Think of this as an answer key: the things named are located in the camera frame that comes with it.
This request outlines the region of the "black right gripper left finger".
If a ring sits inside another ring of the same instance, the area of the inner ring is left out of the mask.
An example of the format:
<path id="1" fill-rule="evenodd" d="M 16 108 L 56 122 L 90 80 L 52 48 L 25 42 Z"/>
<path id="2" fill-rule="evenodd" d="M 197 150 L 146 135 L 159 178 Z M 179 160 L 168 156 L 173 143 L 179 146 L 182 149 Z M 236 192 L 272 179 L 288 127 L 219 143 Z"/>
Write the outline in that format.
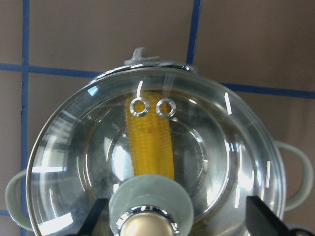
<path id="1" fill-rule="evenodd" d="M 71 234 L 71 235 L 72 236 L 91 236 L 96 226 L 96 223 L 107 203 L 108 203 L 108 199 L 106 198 L 97 199 L 94 205 L 92 206 L 90 212 L 88 213 L 86 219 L 84 220 L 79 231 L 76 234 Z"/>

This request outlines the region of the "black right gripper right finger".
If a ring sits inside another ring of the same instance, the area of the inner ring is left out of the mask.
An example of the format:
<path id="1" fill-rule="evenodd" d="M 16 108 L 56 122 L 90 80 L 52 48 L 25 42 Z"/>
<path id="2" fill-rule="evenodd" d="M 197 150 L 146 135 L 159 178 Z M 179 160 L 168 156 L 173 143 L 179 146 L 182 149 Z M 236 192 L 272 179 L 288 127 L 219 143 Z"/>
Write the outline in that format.
<path id="1" fill-rule="evenodd" d="M 289 229 L 258 197 L 246 197 L 246 228 L 251 236 L 314 236 L 302 229 Z"/>

